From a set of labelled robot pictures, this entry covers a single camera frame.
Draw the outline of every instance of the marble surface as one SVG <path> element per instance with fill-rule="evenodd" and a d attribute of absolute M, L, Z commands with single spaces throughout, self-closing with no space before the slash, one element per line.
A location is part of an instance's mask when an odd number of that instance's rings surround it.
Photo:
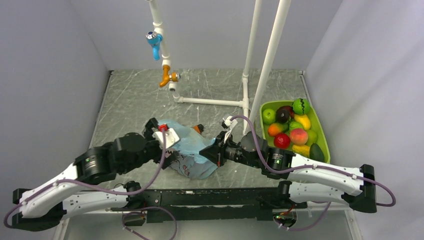
<path fill-rule="evenodd" d="M 181 74 L 178 90 L 183 97 L 215 100 L 240 101 L 243 98 L 241 82 L 242 69 L 177 69 Z M 259 82 L 260 69 L 249 73 L 249 100 L 252 104 Z M 195 103 L 176 103 L 167 87 L 159 88 L 162 71 L 160 69 L 115 70 L 110 77 L 109 87 L 100 112 L 99 122 L 94 133 L 93 146 L 100 146 L 129 132 L 141 133 L 148 119 L 174 119 L 185 126 L 203 124 L 203 136 L 214 138 L 222 127 L 220 121 L 225 114 L 243 114 L 241 107 L 219 106 Z M 305 90 L 294 69 L 274 69 L 269 75 L 262 103 L 275 100 L 305 98 Z M 239 121 L 233 131 L 234 141 L 242 137 L 243 123 Z M 255 128 L 261 134 L 259 124 Z M 141 185 L 147 183 L 157 169 L 149 162 L 126 175 L 118 175 L 115 180 L 103 183 L 113 188 L 117 183 L 134 180 Z M 189 179 L 173 169 L 162 170 L 150 187 L 151 189 L 189 188 L 253 188 L 276 187 L 278 180 L 261 175 L 255 169 L 227 161 L 206 179 Z"/>

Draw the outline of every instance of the blue faucet knob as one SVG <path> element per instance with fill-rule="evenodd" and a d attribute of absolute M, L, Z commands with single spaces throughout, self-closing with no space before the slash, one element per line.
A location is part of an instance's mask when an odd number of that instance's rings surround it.
<path fill-rule="evenodd" d="M 146 39 L 148 44 L 150 44 L 151 46 L 153 58 L 158 61 L 159 59 L 161 59 L 161 56 L 159 55 L 159 50 L 161 47 L 162 35 L 158 34 L 155 31 L 149 31 L 146 34 Z"/>

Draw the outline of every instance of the peach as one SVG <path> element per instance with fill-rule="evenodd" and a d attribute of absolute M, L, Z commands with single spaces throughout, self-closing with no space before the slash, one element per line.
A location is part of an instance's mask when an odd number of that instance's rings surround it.
<path fill-rule="evenodd" d="M 308 133 L 302 128 L 295 128 L 290 132 L 290 140 L 295 145 L 305 145 L 308 141 Z"/>

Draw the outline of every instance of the green basket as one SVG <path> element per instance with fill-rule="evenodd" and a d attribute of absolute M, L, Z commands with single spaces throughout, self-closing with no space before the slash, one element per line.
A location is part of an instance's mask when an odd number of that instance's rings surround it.
<path fill-rule="evenodd" d="M 265 109 L 272 109 L 277 111 L 278 108 L 282 106 L 287 106 L 287 105 L 291 106 L 292 103 L 293 101 L 269 101 L 262 104 L 262 106 L 260 106 L 260 127 L 262 128 L 262 137 L 268 141 L 268 145 L 270 147 L 275 147 L 274 138 L 268 135 L 269 125 L 264 124 L 264 122 L 262 121 L 262 111 Z M 329 146 L 327 145 L 326 136 L 324 135 L 320 120 L 318 120 L 317 113 L 315 112 L 315 109 L 312 106 L 310 107 L 310 111 L 307 114 L 307 117 L 310 120 L 310 129 L 314 130 L 318 136 L 316 144 L 318 144 L 318 146 L 321 148 L 322 152 L 324 153 L 325 162 L 329 164 L 330 163 Z"/>

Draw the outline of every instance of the gray wall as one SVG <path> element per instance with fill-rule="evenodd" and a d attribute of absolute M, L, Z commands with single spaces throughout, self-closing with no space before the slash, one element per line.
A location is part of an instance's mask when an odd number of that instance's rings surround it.
<path fill-rule="evenodd" d="M 153 30 L 145 0 L 71 0 L 106 66 L 154 69 L 145 35 Z M 264 0 L 251 62 L 262 68 L 278 0 Z M 308 66 L 342 0 L 293 0 L 274 61 L 277 69 Z M 158 0 L 175 68 L 243 68 L 255 0 Z"/>
<path fill-rule="evenodd" d="M 424 2 L 345 0 L 306 70 L 333 164 L 375 167 L 397 197 L 357 213 L 364 239 L 422 239 Z M 377 201 L 389 203 L 377 189 Z"/>
<path fill-rule="evenodd" d="M 0 216 L 12 191 L 35 188 L 90 142 L 108 71 L 67 0 L 0 3 Z M 50 239 L 54 230 L 0 226 L 0 239 Z"/>

